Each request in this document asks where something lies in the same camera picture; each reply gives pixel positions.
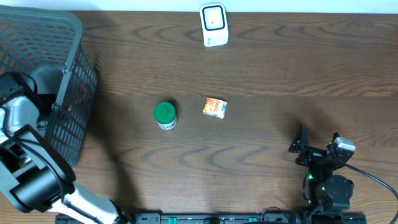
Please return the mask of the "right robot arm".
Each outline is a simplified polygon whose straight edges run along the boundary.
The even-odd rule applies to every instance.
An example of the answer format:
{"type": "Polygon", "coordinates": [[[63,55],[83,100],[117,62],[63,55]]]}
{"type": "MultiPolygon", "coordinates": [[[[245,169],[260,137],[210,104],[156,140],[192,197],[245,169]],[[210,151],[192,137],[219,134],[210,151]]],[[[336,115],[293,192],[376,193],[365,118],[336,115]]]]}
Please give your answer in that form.
{"type": "Polygon", "coordinates": [[[302,223],[342,223],[343,212],[350,208],[354,183],[333,172],[345,166],[353,156],[353,141],[334,133],[325,149],[310,145],[307,129],[300,125],[289,152],[297,153],[295,163],[308,168],[303,180],[303,197],[309,207],[302,215],[302,223]]]}

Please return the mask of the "orange snack packet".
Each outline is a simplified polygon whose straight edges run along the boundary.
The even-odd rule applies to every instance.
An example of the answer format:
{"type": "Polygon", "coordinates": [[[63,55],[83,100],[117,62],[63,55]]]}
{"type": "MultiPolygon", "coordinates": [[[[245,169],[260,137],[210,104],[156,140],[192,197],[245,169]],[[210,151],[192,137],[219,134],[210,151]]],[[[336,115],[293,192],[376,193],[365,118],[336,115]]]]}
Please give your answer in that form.
{"type": "Polygon", "coordinates": [[[228,102],[217,98],[206,98],[203,114],[223,119],[226,114],[226,106],[228,102]]]}

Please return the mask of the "green lid white jar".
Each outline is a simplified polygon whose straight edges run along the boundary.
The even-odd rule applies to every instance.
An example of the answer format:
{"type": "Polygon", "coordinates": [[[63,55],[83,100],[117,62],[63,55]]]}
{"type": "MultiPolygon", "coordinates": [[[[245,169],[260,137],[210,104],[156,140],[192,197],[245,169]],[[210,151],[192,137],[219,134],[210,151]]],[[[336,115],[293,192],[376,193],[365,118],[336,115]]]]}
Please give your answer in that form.
{"type": "Polygon", "coordinates": [[[160,129],[170,130],[177,125],[177,112],[173,104],[161,102],[154,109],[154,118],[160,129]]]}

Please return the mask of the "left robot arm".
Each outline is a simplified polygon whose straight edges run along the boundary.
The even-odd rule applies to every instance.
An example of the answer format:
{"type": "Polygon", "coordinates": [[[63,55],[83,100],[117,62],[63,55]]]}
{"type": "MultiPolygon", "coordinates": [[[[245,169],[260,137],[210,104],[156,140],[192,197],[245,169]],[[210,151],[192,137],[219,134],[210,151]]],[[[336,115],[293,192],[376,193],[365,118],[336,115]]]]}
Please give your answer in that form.
{"type": "Polygon", "coordinates": [[[71,165],[44,138],[51,109],[35,80],[1,75],[1,192],[18,210],[55,212],[81,223],[135,223],[112,200],[76,182],[71,165]]]}

